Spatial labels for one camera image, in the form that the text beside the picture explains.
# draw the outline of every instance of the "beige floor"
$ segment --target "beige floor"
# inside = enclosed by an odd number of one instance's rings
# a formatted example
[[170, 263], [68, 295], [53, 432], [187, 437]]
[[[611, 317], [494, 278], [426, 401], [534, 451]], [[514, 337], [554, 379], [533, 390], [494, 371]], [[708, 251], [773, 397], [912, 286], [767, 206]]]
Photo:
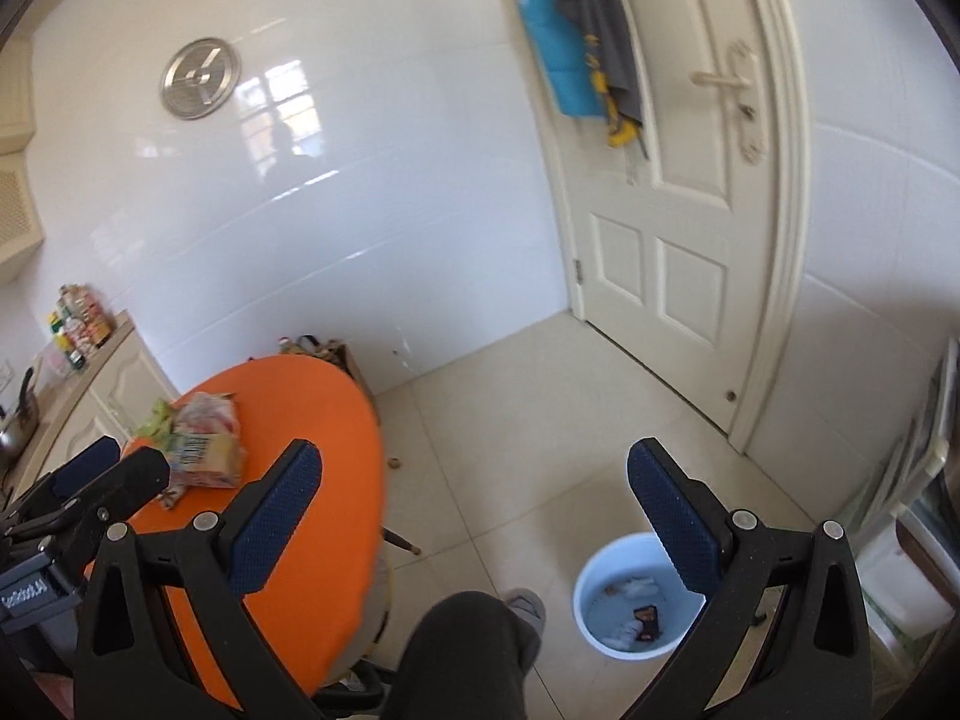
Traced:
[[[394, 603], [374, 659], [395, 665], [421, 616], [449, 594], [531, 587], [548, 616], [527, 680], [530, 720], [616, 720], [664, 663], [605, 658], [570, 611], [590, 555], [649, 530], [624, 474], [637, 439], [660, 439], [728, 507], [769, 525], [810, 526], [712, 425], [568, 314], [387, 392], [378, 405], [387, 450], [403, 461], [390, 472], [387, 525], [424, 555], [390, 550]], [[762, 631], [751, 632], [726, 692], [736, 692], [761, 641]]]

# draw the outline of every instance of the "shoe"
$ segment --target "shoe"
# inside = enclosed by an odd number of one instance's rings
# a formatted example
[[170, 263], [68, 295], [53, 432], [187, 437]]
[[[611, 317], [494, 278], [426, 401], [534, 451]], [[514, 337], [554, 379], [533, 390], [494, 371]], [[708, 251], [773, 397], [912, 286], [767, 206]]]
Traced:
[[532, 590], [519, 587], [504, 594], [503, 603], [517, 617], [533, 628], [539, 638], [544, 638], [546, 607], [539, 595], [536, 595]]

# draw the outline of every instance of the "hanging clothes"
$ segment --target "hanging clothes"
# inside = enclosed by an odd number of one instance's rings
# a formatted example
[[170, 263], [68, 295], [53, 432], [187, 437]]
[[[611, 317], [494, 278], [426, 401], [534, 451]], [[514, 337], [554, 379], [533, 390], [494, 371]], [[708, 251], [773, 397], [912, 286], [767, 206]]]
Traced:
[[622, 0], [556, 0], [557, 10], [587, 43], [593, 88], [607, 116], [608, 143], [626, 146], [643, 138], [640, 79]]
[[601, 117], [600, 98], [584, 65], [583, 33], [557, 11], [556, 0], [517, 0], [527, 33], [544, 66], [554, 100], [565, 116]]

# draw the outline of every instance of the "round metal vent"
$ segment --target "round metal vent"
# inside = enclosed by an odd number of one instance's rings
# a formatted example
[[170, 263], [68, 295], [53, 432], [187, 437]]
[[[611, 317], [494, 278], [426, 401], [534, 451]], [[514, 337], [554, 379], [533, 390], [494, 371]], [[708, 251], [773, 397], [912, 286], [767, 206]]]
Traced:
[[184, 46], [163, 73], [160, 96], [178, 119], [200, 119], [223, 105], [240, 79], [240, 57], [219, 38]]

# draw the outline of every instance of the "blue garment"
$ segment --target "blue garment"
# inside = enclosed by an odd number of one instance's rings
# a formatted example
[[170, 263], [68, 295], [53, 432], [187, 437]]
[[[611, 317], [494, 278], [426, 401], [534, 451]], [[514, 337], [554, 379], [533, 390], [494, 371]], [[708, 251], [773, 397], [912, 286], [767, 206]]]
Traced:
[[560, 112], [603, 116], [590, 83], [584, 36], [556, 9], [554, 0], [517, 0], [530, 39], [539, 52]]

